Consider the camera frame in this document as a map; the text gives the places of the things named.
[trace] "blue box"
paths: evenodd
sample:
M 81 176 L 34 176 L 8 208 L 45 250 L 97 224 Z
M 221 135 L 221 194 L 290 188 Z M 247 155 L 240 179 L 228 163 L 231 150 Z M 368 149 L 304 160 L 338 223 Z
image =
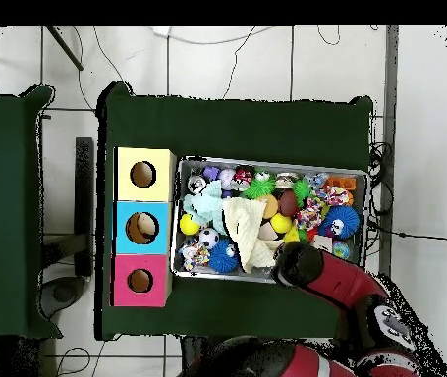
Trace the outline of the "blue box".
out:
M 132 242 L 126 233 L 129 219 L 136 213 L 148 213 L 156 220 L 158 233 L 146 244 Z M 117 201 L 116 254 L 167 254 L 171 234 L 171 203 Z

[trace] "green tablecloth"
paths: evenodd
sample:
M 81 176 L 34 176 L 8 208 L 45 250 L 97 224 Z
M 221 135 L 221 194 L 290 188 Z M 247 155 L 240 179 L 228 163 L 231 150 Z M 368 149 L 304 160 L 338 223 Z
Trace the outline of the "green tablecloth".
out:
M 111 155 L 115 146 L 168 148 L 177 156 L 367 171 L 369 98 L 330 103 L 139 97 L 131 96 L 118 82 L 102 92 L 97 110 L 97 228 L 104 229 L 103 237 L 96 236 L 97 338 L 116 333 L 277 338 L 334 335 L 336 309 L 314 296 L 269 284 L 175 277 L 164 308 L 109 306 Z
M 52 88 L 0 95 L 0 335 L 58 337 L 37 308 L 41 266 L 36 126 Z

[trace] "pink box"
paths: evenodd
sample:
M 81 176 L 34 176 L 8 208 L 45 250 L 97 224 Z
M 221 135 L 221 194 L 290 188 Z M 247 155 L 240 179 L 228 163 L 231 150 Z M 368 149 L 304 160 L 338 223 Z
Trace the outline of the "pink box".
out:
M 131 288 L 130 277 L 137 270 L 141 270 L 148 275 L 148 287 L 140 289 L 145 292 L 135 292 Z M 113 276 L 113 273 L 111 273 L 111 285 L 113 287 L 111 306 L 165 306 L 172 288 L 172 275 L 168 267 L 168 255 L 116 255 L 115 274 Z

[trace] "metal tray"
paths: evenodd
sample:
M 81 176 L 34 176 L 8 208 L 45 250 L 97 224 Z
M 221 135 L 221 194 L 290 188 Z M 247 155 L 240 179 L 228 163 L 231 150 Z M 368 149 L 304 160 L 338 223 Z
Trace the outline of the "metal tray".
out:
M 335 168 L 321 168 L 314 166 L 285 165 L 279 163 L 255 162 L 247 160 L 219 159 L 211 157 L 187 156 L 180 160 L 177 168 L 176 201 L 174 206 L 172 242 L 171 242 L 171 270 L 174 275 L 180 277 L 192 277 L 203 279 L 224 279 L 232 281 L 275 283 L 268 277 L 269 268 L 254 268 L 252 273 L 245 273 L 239 266 L 234 272 L 223 274 L 193 273 L 183 269 L 183 257 L 179 254 L 178 248 L 182 245 L 186 236 L 179 229 L 179 218 L 183 214 L 183 198 L 189 193 L 187 181 L 192 169 L 200 169 L 207 165 L 216 166 L 220 169 L 235 169 L 239 165 L 251 165 L 267 171 L 279 174 L 281 172 L 294 172 L 303 176 L 305 174 L 315 175 L 325 172 L 330 175 L 356 178 L 356 190 L 352 191 L 354 197 L 353 208 L 358 212 L 361 220 L 359 231 L 355 233 L 347 243 L 351 247 L 352 256 L 349 259 L 355 264 L 364 267 L 365 247 L 367 239 L 367 217 L 369 213 L 369 176 L 363 171 L 353 171 Z

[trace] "green table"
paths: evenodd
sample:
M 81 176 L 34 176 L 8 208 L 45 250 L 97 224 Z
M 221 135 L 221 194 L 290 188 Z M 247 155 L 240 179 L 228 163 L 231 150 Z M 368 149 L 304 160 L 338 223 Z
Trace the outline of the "green table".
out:
M 112 149 L 168 148 L 203 155 L 367 171 L 372 102 L 208 101 L 132 96 L 111 83 L 98 100 L 96 338 L 122 334 L 334 335 L 338 312 L 314 296 L 275 285 L 174 278 L 164 308 L 109 306 Z

